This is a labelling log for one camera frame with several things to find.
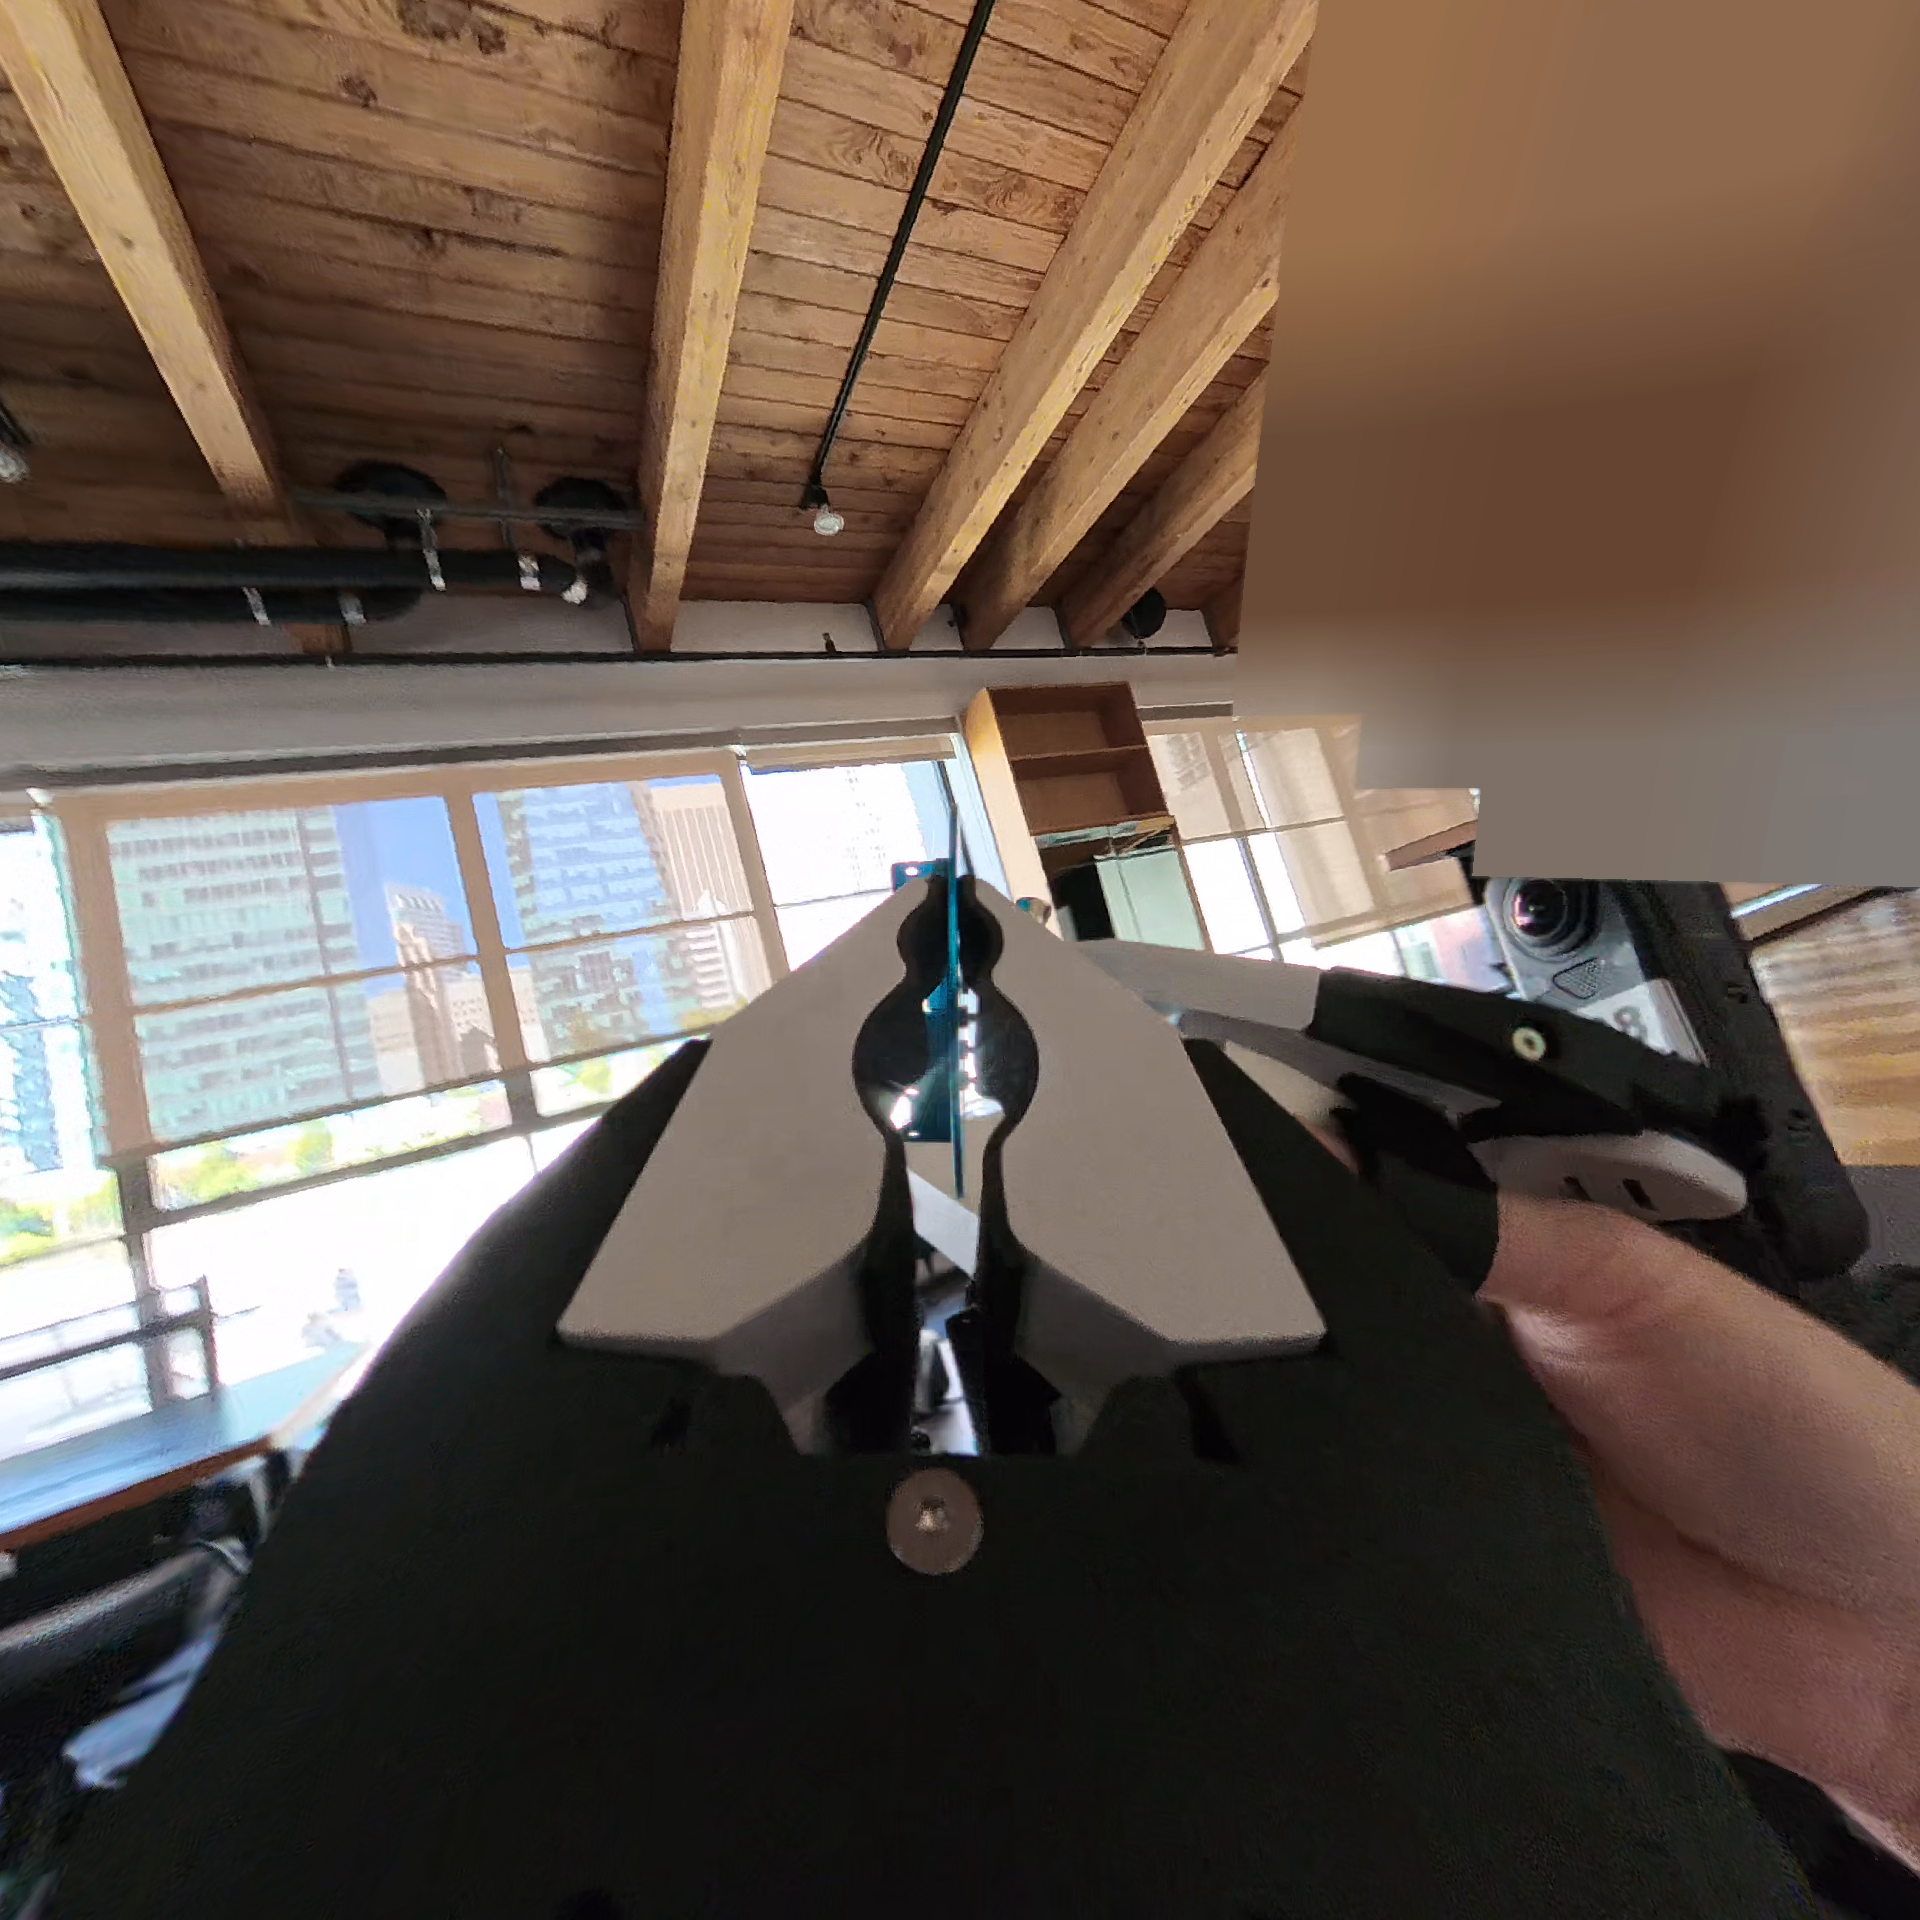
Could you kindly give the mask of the grey desk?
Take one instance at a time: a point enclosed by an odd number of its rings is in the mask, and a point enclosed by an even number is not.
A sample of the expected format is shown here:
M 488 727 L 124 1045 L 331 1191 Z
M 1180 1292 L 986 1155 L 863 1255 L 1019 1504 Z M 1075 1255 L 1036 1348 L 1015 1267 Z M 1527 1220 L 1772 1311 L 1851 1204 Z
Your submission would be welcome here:
M 17 1553 L 284 1453 L 322 1428 L 373 1358 L 365 1342 L 2 1461 L 2 1551 Z

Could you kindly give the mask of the black ceiling pipes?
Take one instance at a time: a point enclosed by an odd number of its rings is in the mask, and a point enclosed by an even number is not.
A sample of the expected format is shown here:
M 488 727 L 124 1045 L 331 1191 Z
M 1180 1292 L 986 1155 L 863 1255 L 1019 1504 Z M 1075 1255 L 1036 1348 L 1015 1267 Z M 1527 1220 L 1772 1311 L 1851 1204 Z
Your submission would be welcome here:
M 573 607 L 612 598 L 607 560 L 464 548 L 156 548 L 5 543 L 2 617 L 54 622 L 370 622 L 431 594 L 521 590 Z

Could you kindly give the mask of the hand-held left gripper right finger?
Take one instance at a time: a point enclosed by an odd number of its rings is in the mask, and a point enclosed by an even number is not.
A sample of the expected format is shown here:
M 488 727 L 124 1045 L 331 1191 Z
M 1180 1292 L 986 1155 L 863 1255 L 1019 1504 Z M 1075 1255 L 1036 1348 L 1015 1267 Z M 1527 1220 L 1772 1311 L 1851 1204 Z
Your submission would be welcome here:
M 960 970 L 999 1104 L 960 1328 L 981 1453 L 1071 1453 L 1130 1382 L 1318 1351 L 1322 1311 L 1177 1022 L 975 877 Z

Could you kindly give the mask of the large paned window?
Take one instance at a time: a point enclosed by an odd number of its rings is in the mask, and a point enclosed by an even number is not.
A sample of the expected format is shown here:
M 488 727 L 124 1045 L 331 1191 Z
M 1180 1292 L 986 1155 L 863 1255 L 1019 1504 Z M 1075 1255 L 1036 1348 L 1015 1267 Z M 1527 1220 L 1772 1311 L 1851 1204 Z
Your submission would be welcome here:
M 679 1045 L 963 853 L 955 743 L 2 804 L 2 1457 L 373 1356 Z

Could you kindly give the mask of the window with roller blind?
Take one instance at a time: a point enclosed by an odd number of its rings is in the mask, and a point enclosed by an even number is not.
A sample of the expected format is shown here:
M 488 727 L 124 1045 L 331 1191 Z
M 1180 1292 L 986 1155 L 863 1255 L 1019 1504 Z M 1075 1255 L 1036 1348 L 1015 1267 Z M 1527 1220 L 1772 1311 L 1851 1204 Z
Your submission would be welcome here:
M 1452 856 L 1392 853 L 1472 819 L 1467 789 L 1376 789 L 1355 721 L 1149 726 L 1204 944 L 1267 964 L 1500 986 Z

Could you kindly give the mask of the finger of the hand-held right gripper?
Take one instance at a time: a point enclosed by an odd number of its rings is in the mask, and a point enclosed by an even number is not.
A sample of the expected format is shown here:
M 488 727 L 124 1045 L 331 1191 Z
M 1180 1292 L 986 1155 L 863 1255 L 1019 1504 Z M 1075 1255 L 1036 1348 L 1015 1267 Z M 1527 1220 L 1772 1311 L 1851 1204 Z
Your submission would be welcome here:
M 1086 940 L 1079 953 L 1158 1014 L 1199 1032 L 1231 1030 L 1302 1032 L 1313 1022 L 1326 974 L 1318 967 L 1222 957 L 1193 946 Z
M 1245 1045 L 1245 1039 L 1228 1032 L 1193 1032 L 1193 1039 L 1204 1039 L 1208 1045 L 1223 1047 L 1234 1067 L 1258 1081 L 1260 1092 L 1291 1118 L 1313 1131 L 1334 1131 L 1334 1110 L 1347 1104 L 1334 1083 L 1322 1083 L 1294 1060 L 1270 1053 L 1265 1045 Z

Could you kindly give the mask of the person's right hand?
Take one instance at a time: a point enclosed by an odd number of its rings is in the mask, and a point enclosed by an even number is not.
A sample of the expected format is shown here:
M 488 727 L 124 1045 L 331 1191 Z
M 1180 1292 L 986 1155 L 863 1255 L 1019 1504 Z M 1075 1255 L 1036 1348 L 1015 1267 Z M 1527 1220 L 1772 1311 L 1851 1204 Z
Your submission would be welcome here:
M 1918 1865 L 1918 1387 L 1597 1204 L 1505 1195 L 1482 1295 L 1702 1727 Z

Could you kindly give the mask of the blue round metal plate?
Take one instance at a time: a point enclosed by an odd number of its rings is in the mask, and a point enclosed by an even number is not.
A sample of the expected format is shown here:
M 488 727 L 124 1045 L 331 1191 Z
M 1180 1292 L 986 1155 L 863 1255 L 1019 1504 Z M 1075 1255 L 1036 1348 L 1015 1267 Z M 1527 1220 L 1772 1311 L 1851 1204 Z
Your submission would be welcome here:
M 931 1060 L 921 1081 L 899 1097 L 895 1127 L 907 1144 L 963 1145 L 963 953 L 958 928 L 958 875 L 963 853 L 963 829 L 958 817 L 955 784 L 945 776 L 948 829 L 933 831 L 931 848 L 919 858 L 893 862 L 893 889 L 914 877 L 936 881 L 940 908 L 940 979 L 924 999 L 924 1030 Z

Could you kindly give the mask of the wooden bookshelf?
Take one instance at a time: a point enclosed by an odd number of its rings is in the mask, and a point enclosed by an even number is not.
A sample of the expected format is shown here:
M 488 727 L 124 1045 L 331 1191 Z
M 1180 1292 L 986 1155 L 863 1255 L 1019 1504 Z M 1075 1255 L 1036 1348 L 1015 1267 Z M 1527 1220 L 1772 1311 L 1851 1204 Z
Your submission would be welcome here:
M 963 710 L 963 748 L 1030 918 L 1079 944 L 1208 949 L 1130 684 L 989 684 Z

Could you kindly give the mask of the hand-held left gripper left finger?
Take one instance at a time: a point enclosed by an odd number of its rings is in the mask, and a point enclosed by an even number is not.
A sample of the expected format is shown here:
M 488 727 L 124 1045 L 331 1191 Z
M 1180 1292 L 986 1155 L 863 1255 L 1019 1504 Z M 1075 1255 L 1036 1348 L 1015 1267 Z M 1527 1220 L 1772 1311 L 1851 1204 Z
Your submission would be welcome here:
M 867 1351 L 857 1271 L 895 1136 L 857 1092 L 857 1041 L 904 986 L 914 877 L 723 1022 L 558 1316 L 573 1348 L 761 1382 L 804 1453 Z

